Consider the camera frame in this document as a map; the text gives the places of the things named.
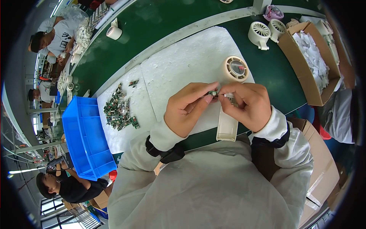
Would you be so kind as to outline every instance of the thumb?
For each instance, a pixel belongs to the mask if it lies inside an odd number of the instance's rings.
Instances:
[[[193,110],[188,114],[189,118],[197,122],[202,112],[204,112],[208,104],[210,104],[212,98],[213,98],[212,95],[206,95],[205,97],[201,98],[196,104],[196,106],[194,106]]]

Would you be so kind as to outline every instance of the black cable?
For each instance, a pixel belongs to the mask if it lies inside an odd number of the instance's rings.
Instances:
[[[18,168],[18,170],[20,170],[20,171],[22,170],[22,168],[21,168],[21,165],[20,165],[19,161],[16,161],[15,165],[16,165],[16,167]],[[36,202],[36,199],[34,198],[34,196],[33,196],[32,192],[30,191],[30,189],[29,189],[29,187],[28,187],[27,181],[25,180],[25,177],[24,177],[23,173],[21,173],[21,174],[22,174],[23,180],[24,180],[24,182],[25,182],[25,185],[27,186],[28,191],[29,191],[30,195],[32,196],[33,203],[34,203],[34,204],[39,208],[39,210],[41,210],[41,212],[43,213],[43,215],[48,216],[47,214],[45,214],[45,213],[42,211],[42,208],[38,206],[38,203]]]

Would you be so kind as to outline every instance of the white foam sheet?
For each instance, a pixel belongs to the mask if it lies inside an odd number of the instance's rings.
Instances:
[[[131,86],[128,86],[128,83],[135,80],[139,80],[139,83],[137,84],[137,87],[133,89]],[[125,99],[130,98],[130,116],[136,116],[140,125],[139,129],[135,129],[132,124],[130,124],[123,130],[117,131],[107,124],[104,106],[105,103],[111,99],[112,94],[116,91],[119,83],[122,83],[122,92],[126,94]],[[142,78],[140,65],[137,65],[114,82],[97,98],[97,101],[105,138],[107,139],[108,147],[112,154],[124,152],[129,149],[130,140],[143,132],[150,131],[151,127],[156,123],[147,88]]]
[[[231,55],[243,58],[229,32],[215,26],[172,44],[142,62],[156,119],[162,120],[168,99],[187,84],[222,81],[222,63]],[[254,83],[251,73],[246,82]],[[217,127],[219,112],[220,102],[210,104],[190,134]]]

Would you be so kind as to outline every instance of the red stool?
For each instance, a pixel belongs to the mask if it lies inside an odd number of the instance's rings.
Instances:
[[[312,108],[314,108],[314,112],[315,112],[314,122],[313,122],[314,128],[317,130],[317,132],[320,134],[320,136],[323,140],[331,139],[332,137],[323,129],[323,127],[320,124],[318,110],[316,109],[316,107],[312,107]]]
[[[109,172],[109,178],[114,182],[117,177],[117,170]]]

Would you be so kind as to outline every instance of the masking tape roll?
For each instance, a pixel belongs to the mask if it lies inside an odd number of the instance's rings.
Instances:
[[[66,83],[68,84],[68,83],[71,83],[71,82],[72,82],[72,76],[69,75],[69,76],[66,77]]]
[[[223,84],[231,82],[243,83],[249,76],[247,63],[238,56],[227,57],[222,63],[221,70],[224,77],[220,83]]]
[[[111,26],[107,31],[107,37],[117,40],[122,35],[122,30],[118,27]]]
[[[79,60],[80,60],[80,55],[75,54],[74,56],[72,56],[72,57],[71,57],[70,62],[71,62],[72,64],[75,64],[75,63],[76,63],[76,62],[78,62]]]
[[[78,44],[76,47],[75,47],[75,51],[74,51],[74,54],[77,54],[77,55],[81,55],[81,53],[83,52],[83,47]]]

